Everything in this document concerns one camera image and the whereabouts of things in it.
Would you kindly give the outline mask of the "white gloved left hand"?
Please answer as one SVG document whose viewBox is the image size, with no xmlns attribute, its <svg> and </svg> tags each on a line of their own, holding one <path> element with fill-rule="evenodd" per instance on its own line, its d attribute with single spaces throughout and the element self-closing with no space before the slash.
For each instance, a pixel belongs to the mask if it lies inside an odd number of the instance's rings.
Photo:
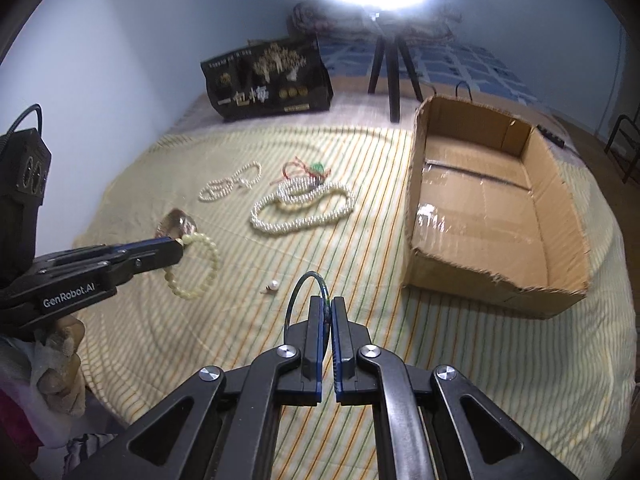
<svg viewBox="0 0 640 480">
<path fill-rule="evenodd" d="M 33 341 L 1 336 L 1 389 L 26 406 L 79 417 L 86 406 L 78 348 L 85 325 L 71 315 L 37 330 Z"/>
</svg>

